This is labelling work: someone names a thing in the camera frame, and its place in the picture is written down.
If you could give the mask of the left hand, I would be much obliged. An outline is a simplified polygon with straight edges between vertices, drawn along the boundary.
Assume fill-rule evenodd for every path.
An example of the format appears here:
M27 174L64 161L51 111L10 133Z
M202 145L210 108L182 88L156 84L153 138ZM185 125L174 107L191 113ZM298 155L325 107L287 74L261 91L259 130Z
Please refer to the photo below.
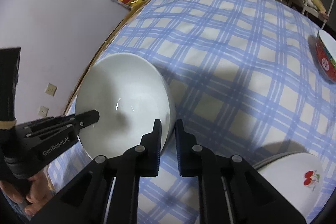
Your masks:
M47 204L54 196L54 192L49 187L49 181L44 170L41 170L28 179L30 184L29 192L23 197L18 187L7 181L1 181L1 190L16 204L22 203L24 200L29 202L24 208L25 214L33 217L45 204Z

